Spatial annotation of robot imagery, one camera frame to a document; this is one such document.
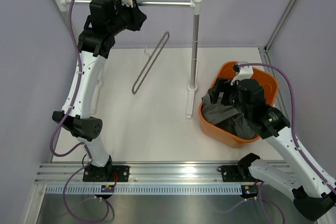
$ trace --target vertical metal pole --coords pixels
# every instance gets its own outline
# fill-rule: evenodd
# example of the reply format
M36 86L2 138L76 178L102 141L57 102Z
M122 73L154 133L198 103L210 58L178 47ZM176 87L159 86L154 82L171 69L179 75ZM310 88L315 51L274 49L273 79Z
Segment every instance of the vertical metal pole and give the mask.
M190 87L191 88L194 88L196 85L196 65L197 65L198 25L199 23L200 23L199 15L194 15L193 48L192 48L191 77L190 77Z

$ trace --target black wire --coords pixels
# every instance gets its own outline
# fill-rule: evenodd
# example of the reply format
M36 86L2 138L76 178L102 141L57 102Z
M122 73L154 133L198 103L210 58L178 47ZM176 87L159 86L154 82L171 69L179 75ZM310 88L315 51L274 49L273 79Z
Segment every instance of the black wire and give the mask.
M82 159L82 166L84 167L84 158L87 156L87 154L84 155L83 159Z

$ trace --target white arm segment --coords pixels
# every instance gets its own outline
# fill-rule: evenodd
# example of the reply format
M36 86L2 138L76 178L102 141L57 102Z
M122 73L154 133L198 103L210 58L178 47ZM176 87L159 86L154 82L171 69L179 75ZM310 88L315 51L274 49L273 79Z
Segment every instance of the white arm segment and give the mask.
M82 78L80 80L79 91L73 104L74 109L71 110L69 116L75 117L79 115L81 119L90 118L91 115L91 103L93 93L98 82L99 73L101 72L106 59L100 55L97 57L93 56L93 53L83 51L81 53L82 60ZM68 94L67 100L62 107L62 110L67 112L70 106L72 96L75 91L76 83L78 78L78 63L76 67L76 74L72 80L70 92Z
M75 103L73 104L74 109L71 110L69 116L75 117L76 115L79 115L81 119L87 119L90 118L91 115L92 97L99 79L99 74L104 67L106 59L100 55L94 57L93 53L86 51L82 51L80 56L82 60L82 78L80 80L80 87ZM62 107L62 110L65 112L69 109L70 102L75 91L77 77L78 63L69 95ZM88 142L86 139L81 137L78 137L77 139L80 142L84 142L89 148L92 155L92 164L94 166L103 167L107 163L109 154L106 152L100 136L93 139L91 142Z
M299 151L295 147L293 141L291 128L285 127L279 131L279 136L271 136L266 138L266 141L277 150L277 152L284 158L288 165L293 169L295 175L299 178L302 186L308 196L314 198L321 198L321 194L330 193L330 189L323 183L320 177L303 159ZM328 183L335 187L336 180L325 172L316 160L310 155L306 148L299 141L299 146L305 153L310 162L319 170L320 173L328 180Z
M257 159L252 162L248 168L252 177L264 181L275 189L285 194L292 201L294 195L293 189L298 189L302 184L295 175L289 175L283 171L269 165L263 159Z

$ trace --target orange basket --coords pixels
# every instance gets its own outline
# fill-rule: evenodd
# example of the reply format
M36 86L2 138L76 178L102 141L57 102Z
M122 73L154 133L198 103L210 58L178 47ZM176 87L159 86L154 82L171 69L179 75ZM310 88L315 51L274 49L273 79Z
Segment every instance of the orange basket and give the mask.
M225 79L233 79L234 76L236 76L236 73L233 70L233 65L236 63L237 61L230 61L225 63L218 72L215 80L211 84L211 88L215 85L217 78L221 77ZM272 75L259 69L253 68L253 72L254 74L252 76L252 79L257 80L259 82L259 85L261 85L265 90L266 103L269 105L273 105L279 89L277 80ZM246 140L238 136L235 136L229 132L226 132L208 123L202 115L202 109L203 109L203 102L201 102L201 105L199 105L198 113L200 115L199 118L201 119L199 121L200 122L199 124L201 130L205 135L208 135L218 141L221 141L230 146L231 148L241 148L245 144L255 142L260 138L260 136L256 134L254 139Z

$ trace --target white table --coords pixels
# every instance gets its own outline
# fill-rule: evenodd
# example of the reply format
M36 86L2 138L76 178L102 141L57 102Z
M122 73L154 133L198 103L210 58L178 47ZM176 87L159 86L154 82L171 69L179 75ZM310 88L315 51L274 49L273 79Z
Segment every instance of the white table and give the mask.
M232 60L261 62L257 48L198 49L198 92L192 119L185 118L191 48L164 49L133 95L131 88L147 59L143 49L115 49L105 65L97 113L92 116L103 120L101 137L112 160L237 161L251 152L265 160L282 160L262 139L232 149L204 135L199 127L198 106L221 66ZM56 151L64 153L76 143L62 129ZM84 154L80 147L53 161L80 161Z

